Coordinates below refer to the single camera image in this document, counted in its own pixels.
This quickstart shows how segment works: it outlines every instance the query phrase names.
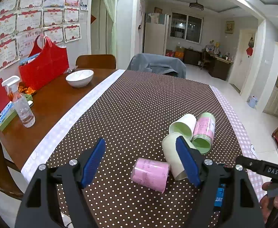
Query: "green box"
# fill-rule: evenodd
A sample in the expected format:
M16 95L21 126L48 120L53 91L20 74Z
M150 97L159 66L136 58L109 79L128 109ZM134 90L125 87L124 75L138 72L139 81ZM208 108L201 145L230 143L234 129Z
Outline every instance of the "green box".
M31 96L31 95L24 93L24 96L26 97L27 102L30 101L30 100L32 101L32 96ZM14 117L17 116L17 115L18 115L17 112L14 110L14 111L9 115L9 117L7 117L7 118L2 122L2 124L0 125L0 130L3 131L4 128L6 128L6 126L7 126L7 125L12 121L12 119L14 119Z

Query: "red tote bag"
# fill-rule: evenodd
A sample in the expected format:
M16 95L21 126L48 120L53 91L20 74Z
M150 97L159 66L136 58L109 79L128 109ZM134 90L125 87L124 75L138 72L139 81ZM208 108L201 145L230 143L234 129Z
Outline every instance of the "red tote bag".
M56 46L48 37L45 37L45 45L41 49L39 36L29 56L40 54L32 62L19 66L23 82L34 90L39 90L69 67L67 49Z

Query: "white bowl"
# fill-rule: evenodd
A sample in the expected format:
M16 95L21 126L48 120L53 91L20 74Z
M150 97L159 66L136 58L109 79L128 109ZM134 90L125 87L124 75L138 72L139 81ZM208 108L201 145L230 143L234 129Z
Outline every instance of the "white bowl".
M89 69L79 70L66 76L66 81L72 87L85 87L94 76L94 71Z

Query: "cup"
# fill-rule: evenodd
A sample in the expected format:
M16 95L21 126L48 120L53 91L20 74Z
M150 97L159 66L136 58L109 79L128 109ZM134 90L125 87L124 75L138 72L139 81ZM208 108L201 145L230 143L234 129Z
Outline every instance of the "cup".
M192 144L201 154L208 153L212 146L215 134L215 117L208 112L202 113L196 123Z
M193 137L193 131L196 125L196 118L192 114L185 114L177 121L173 122L169 128L169 134L179 132L183 135L184 138L188 139L189 141Z
M183 164L176 150L176 139L181 135L182 134L178 132L168 134L161 143L165 160L170 164L170 171L172 172L176 181L187 178ZM190 148L196 149L188 139L185 137L183 138Z
M138 158L130 179L156 191L164 192L170 164L167 162Z

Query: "bolt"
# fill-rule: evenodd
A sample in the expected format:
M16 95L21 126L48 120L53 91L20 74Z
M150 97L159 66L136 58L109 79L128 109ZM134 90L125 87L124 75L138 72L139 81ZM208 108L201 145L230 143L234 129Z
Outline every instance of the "bolt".
M211 159L205 159L205 160L204 160L204 163L205 163L206 165L212 165L212 164L213 164L213 161L212 161Z
M241 164L237 164L236 166L235 166L235 168L236 168L236 170L243 170L243 167L242 167L242 165Z
M39 165L39 170L45 170L46 169L46 165L45 164L40 164Z
M76 160L76 159L71 159L70 161L69 161L69 164L70 165L76 165L78 163L78 161Z

